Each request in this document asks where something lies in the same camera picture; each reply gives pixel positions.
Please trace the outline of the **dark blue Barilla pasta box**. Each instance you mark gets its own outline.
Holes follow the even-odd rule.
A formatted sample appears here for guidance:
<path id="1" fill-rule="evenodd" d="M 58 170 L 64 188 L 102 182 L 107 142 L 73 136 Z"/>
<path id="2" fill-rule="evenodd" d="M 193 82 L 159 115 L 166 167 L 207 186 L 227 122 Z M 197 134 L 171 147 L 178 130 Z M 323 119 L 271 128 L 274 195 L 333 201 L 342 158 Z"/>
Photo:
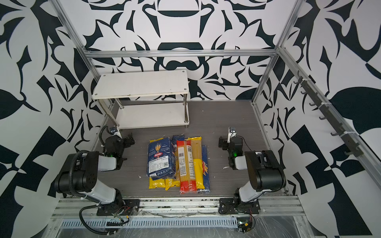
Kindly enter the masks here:
<path id="1" fill-rule="evenodd" d="M 169 137 L 150 141 L 147 152 L 146 174 L 152 180 L 175 179 L 176 157 Z"/>

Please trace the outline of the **dark blue clear spaghetti pack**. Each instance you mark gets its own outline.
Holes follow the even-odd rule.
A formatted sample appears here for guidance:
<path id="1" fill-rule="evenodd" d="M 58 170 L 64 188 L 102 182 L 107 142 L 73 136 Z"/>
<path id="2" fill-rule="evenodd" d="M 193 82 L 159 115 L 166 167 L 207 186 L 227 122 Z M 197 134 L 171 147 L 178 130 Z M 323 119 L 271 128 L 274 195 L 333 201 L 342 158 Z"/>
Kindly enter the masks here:
<path id="1" fill-rule="evenodd" d="M 172 138 L 172 144 L 173 144 L 174 153 L 175 153 L 175 157 L 176 157 L 176 180 L 180 180 L 179 161 L 178 161 L 178 152 L 177 152 L 177 141 L 184 141 L 184 140 L 185 140 L 184 134 L 174 135 Z"/>

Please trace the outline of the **red spaghetti pack white label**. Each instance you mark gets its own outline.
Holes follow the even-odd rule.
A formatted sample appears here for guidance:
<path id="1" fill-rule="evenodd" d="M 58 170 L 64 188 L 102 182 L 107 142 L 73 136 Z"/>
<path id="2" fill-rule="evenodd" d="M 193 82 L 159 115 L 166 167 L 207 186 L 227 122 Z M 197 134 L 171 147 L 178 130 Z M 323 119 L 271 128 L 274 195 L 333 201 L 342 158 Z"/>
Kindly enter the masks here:
<path id="1" fill-rule="evenodd" d="M 190 140 L 177 141 L 180 194 L 196 192 L 196 178 Z"/>

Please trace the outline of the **yellow spaghetti pack barcode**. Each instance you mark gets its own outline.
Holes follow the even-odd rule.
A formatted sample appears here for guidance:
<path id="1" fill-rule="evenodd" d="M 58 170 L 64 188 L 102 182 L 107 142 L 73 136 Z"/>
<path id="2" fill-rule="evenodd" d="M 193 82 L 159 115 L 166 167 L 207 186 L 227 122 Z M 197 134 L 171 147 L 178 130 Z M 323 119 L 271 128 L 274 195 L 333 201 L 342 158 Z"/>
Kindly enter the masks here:
<path id="1" fill-rule="evenodd" d="M 165 188 L 165 179 L 169 159 L 168 153 L 162 149 L 163 137 L 151 140 L 147 152 L 147 176 L 149 177 L 149 189 Z"/>

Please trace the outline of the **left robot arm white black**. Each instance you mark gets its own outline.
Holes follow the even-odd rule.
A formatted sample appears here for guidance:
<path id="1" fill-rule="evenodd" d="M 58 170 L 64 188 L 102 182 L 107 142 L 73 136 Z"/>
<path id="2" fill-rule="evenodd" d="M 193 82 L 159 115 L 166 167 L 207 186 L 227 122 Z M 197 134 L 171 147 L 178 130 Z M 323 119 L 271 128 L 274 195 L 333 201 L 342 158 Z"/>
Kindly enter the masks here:
<path id="1" fill-rule="evenodd" d="M 121 206 L 120 192 L 101 182 L 98 173 L 120 170 L 126 160 L 124 150 L 134 144 L 131 133 L 125 138 L 113 135 L 106 139 L 104 153 L 79 151 L 69 154 L 54 180 L 54 189 L 57 193 L 86 198 L 98 204 L 117 203 Z"/>

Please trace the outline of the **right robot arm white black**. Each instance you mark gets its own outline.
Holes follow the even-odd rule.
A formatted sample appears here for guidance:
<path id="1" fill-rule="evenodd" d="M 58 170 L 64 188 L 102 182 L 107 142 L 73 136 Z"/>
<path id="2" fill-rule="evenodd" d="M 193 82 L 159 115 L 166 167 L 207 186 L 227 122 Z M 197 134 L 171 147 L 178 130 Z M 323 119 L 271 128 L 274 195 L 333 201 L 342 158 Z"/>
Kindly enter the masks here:
<path id="1" fill-rule="evenodd" d="M 255 202 L 267 192 L 277 192 L 286 186 L 286 177 L 273 151 L 243 151 L 243 137 L 219 137 L 218 147 L 228 152 L 229 167 L 246 170 L 249 181 L 234 194 L 235 204 Z"/>

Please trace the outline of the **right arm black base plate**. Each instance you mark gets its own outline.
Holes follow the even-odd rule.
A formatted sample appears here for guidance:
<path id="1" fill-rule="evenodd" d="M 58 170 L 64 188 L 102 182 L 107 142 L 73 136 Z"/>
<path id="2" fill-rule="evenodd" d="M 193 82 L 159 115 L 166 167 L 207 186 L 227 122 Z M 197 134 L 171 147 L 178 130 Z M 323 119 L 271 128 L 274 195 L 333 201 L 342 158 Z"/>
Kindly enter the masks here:
<path id="1" fill-rule="evenodd" d="M 252 214 L 257 215 L 260 212 L 258 201 L 251 203 L 242 203 L 234 198 L 220 198 L 218 213 L 221 215 Z"/>

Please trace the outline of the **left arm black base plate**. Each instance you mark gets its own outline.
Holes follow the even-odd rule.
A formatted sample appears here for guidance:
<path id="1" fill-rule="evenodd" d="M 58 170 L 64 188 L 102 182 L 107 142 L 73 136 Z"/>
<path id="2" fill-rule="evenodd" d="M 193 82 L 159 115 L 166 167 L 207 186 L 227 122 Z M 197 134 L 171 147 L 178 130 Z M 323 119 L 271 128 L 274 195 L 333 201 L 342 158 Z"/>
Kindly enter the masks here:
<path id="1" fill-rule="evenodd" d="M 140 200 L 139 199 L 124 199 L 121 204 L 116 202 L 110 204 L 102 204 L 98 207 L 97 216 L 113 216 L 118 214 L 120 216 L 130 216 L 139 212 Z"/>

